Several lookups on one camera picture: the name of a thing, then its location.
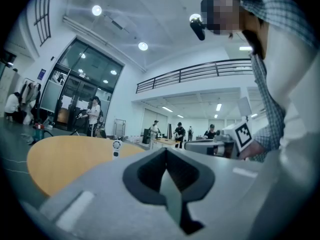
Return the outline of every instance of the desk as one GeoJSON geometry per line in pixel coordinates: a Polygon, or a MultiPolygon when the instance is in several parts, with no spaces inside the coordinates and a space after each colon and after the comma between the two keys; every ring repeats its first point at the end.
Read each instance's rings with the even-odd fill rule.
{"type": "MultiPolygon", "coordinates": [[[[112,161],[113,142],[87,136],[45,138],[28,152],[27,168],[35,184],[46,195],[52,196],[91,168],[112,161]]],[[[119,158],[140,152],[144,150],[123,143],[119,158]]]]}
{"type": "Polygon", "coordinates": [[[175,148],[177,144],[180,143],[178,140],[171,140],[167,138],[154,138],[151,139],[151,147],[150,149],[156,149],[156,148],[175,148]]]}

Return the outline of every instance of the round table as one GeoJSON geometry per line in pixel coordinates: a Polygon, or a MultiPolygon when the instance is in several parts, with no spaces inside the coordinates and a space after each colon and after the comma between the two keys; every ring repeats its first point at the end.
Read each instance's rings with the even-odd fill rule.
{"type": "MultiPolygon", "coordinates": [[[[112,161],[113,140],[87,136],[55,136],[32,146],[27,168],[35,184],[48,196],[59,192],[91,168],[112,161]]],[[[119,159],[144,152],[123,143],[119,159]]]]}

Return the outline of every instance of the black railing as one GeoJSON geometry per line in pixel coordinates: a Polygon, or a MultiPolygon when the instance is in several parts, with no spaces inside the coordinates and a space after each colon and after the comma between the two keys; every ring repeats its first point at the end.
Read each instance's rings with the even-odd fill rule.
{"type": "Polygon", "coordinates": [[[35,0],[35,23],[40,38],[40,47],[51,37],[49,21],[50,0],[35,0]]]}
{"type": "Polygon", "coordinates": [[[138,83],[135,93],[203,78],[252,74],[251,60],[248,58],[219,60],[187,66],[150,78],[138,83]]]}

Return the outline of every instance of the plaid shirt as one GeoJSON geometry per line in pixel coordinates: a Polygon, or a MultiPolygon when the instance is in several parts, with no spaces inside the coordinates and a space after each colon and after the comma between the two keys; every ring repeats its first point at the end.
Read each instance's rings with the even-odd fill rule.
{"type": "MultiPolygon", "coordinates": [[[[305,14],[294,1],[241,0],[241,5],[263,21],[282,28],[301,38],[311,47],[319,49],[320,44],[314,29],[306,21],[305,14]]],[[[251,63],[269,123],[254,135],[254,139],[265,148],[266,152],[252,157],[251,160],[263,162],[267,152],[279,149],[280,139],[284,135],[285,111],[274,101],[268,91],[267,70],[262,58],[257,54],[252,54],[251,63]]]]}

